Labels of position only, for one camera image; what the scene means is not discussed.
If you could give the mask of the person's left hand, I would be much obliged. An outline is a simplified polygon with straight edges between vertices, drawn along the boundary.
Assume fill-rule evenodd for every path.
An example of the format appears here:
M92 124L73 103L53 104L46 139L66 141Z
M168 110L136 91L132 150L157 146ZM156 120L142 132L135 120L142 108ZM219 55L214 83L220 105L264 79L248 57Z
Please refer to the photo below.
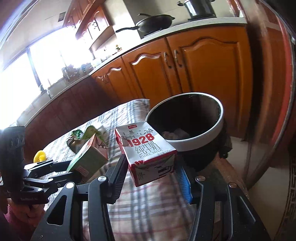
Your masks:
M21 240L31 240L32 235L42 219L44 204L20 205L8 199L8 212L5 218Z

